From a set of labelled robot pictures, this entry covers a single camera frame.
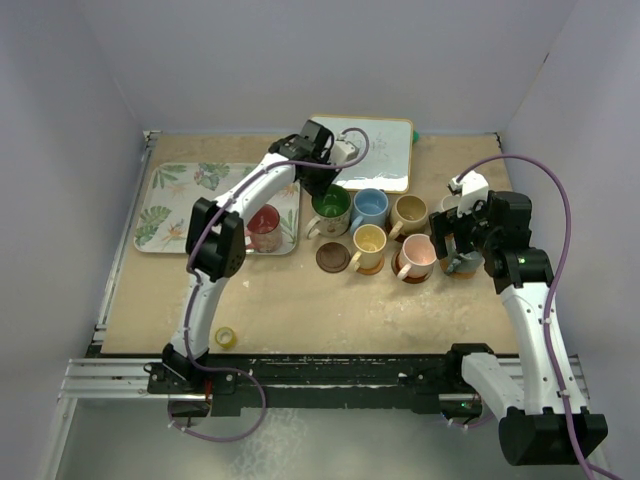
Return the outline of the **white mug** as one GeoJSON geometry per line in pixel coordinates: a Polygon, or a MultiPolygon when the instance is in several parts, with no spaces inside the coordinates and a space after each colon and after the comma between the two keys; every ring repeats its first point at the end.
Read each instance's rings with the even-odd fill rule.
{"type": "Polygon", "coordinates": [[[460,197],[459,196],[455,196],[455,195],[447,195],[445,197],[443,197],[437,208],[436,208],[436,212],[437,213],[446,213],[449,212],[450,210],[452,210],[454,213],[457,212],[457,208],[460,202],[460,197]]]}

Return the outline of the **green interior mug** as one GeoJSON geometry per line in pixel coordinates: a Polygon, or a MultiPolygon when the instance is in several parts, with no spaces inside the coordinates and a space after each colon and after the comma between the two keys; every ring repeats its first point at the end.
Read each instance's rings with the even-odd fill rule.
{"type": "Polygon", "coordinates": [[[316,236],[336,238],[349,229],[352,199],[343,187],[331,185],[323,197],[311,200],[311,206],[314,215],[304,230],[307,239],[316,236]]]}

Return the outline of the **tan stoneware mug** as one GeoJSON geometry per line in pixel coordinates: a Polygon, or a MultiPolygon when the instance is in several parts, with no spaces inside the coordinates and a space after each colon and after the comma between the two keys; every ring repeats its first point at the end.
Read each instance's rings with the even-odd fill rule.
{"type": "Polygon", "coordinates": [[[400,196],[389,212],[388,237],[397,240],[400,236],[422,233],[427,222],[428,207],[421,198],[415,195],[400,196]]]}

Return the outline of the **pink mug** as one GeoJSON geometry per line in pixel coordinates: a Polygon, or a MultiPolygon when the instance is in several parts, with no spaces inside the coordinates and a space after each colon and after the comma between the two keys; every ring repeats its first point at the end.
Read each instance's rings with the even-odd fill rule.
{"type": "Polygon", "coordinates": [[[426,280],[433,273],[437,261],[434,246],[426,234],[412,234],[402,244],[397,257],[398,272],[401,280],[426,280]]]}

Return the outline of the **grey stoneware cup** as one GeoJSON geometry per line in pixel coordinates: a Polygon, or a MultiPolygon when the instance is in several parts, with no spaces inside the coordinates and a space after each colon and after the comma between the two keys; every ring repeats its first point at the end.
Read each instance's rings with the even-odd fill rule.
{"type": "Polygon", "coordinates": [[[458,253],[453,251],[445,259],[444,273],[448,276],[470,278],[482,266],[484,258],[479,252],[458,253]]]}

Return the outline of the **ringed brown wood coaster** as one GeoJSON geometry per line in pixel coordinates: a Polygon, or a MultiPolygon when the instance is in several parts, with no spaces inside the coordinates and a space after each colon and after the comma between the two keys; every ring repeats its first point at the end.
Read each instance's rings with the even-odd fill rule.
{"type": "Polygon", "coordinates": [[[392,257],[392,271],[394,273],[394,275],[396,276],[396,278],[404,283],[408,283],[408,284],[420,284],[423,282],[426,282],[427,280],[429,280],[433,274],[433,270],[428,271],[426,274],[420,276],[420,277],[410,277],[410,276],[406,276],[401,278],[399,276],[399,272],[401,270],[400,268],[400,264],[399,264],[399,256],[400,256],[401,251],[398,250],[395,252],[395,254],[392,257]]]}

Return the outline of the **light blue mug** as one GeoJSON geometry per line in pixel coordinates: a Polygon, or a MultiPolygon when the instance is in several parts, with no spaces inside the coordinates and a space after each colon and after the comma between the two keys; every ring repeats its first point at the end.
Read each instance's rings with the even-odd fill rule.
{"type": "Polygon", "coordinates": [[[353,197],[350,233],[363,225],[385,225],[389,199],[385,192],[375,188],[358,191],[353,197]]]}

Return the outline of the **red floral mug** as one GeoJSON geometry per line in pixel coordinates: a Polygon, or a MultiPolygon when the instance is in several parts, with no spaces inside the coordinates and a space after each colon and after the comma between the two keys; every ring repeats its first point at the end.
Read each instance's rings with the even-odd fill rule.
{"type": "Polygon", "coordinates": [[[267,204],[249,220],[246,227],[247,248],[258,253],[273,253],[282,245],[278,210],[267,204]]]}

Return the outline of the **pale yellow mug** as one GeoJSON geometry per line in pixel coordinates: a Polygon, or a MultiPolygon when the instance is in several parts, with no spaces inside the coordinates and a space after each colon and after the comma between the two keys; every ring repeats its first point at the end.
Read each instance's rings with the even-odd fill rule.
{"type": "Polygon", "coordinates": [[[360,267],[371,268],[384,258],[384,250],[387,245],[386,232],[377,225],[363,225],[353,234],[355,247],[351,256],[349,268],[356,272],[360,267]]]}

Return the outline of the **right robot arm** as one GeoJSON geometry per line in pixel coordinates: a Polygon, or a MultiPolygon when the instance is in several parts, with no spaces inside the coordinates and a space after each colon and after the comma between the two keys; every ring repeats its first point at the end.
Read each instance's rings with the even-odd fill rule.
{"type": "Polygon", "coordinates": [[[454,207],[429,218],[438,258],[477,252],[514,328],[523,380],[516,383],[486,348],[473,347],[445,366],[446,383],[471,387],[498,421],[503,456],[513,466],[579,465],[608,434],[590,412],[573,375],[551,295],[545,251],[530,244],[532,203],[519,193],[455,192],[454,207]]]}

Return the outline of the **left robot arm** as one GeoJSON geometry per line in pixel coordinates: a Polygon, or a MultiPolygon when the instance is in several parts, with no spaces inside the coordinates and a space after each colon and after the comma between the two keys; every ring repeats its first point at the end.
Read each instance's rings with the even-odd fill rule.
{"type": "Polygon", "coordinates": [[[312,120],[301,132],[275,141],[259,164],[214,200],[192,208],[186,252],[189,294],[183,320],[162,351],[171,381],[184,392],[202,387],[213,317],[221,294],[246,258],[245,224],[284,187],[299,182],[325,194],[341,169],[330,163],[333,133],[312,120]]]}

